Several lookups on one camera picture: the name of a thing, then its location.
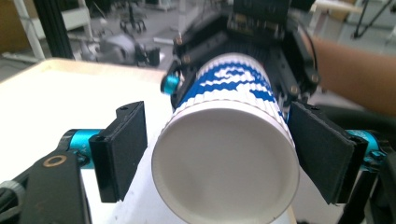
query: screw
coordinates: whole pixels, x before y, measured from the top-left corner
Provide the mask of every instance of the screw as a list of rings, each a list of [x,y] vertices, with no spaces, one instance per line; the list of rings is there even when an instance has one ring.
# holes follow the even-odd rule
[[[316,74],[314,74],[314,75],[311,76],[311,80],[312,80],[314,83],[318,83],[318,82],[319,82],[319,76],[316,75]]]
[[[181,38],[181,36],[176,37],[176,43],[177,43],[178,45],[183,44],[183,39]]]
[[[185,55],[183,56],[183,62],[184,63],[189,63],[191,61],[190,56],[189,55]]]
[[[291,86],[290,91],[291,91],[291,93],[293,93],[293,94],[297,94],[297,93],[298,93],[298,87],[296,87],[296,86]]]

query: paper cup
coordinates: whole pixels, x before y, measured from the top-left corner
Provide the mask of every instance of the paper cup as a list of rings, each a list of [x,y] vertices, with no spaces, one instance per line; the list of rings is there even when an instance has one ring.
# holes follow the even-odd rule
[[[299,164],[257,61],[232,53],[201,68],[158,139],[152,174],[189,223],[268,223],[288,208]]]

